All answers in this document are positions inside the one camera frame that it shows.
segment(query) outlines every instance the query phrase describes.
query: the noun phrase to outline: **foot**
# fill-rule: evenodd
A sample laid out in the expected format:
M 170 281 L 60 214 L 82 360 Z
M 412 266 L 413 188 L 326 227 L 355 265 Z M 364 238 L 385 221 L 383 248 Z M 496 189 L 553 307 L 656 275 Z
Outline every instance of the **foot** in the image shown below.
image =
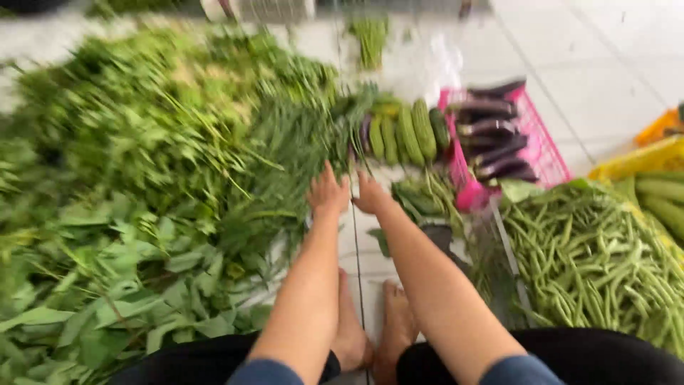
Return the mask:
M 384 320 L 373 379 L 377 385 L 396 385 L 399 357 L 416 341 L 419 331 L 404 291 L 390 280 L 382 284 L 382 291 Z
M 347 273 L 339 269 L 339 321 L 337 336 L 330 347 L 340 362 L 342 372 L 369 367 L 373 362 L 373 345 L 358 322 Z

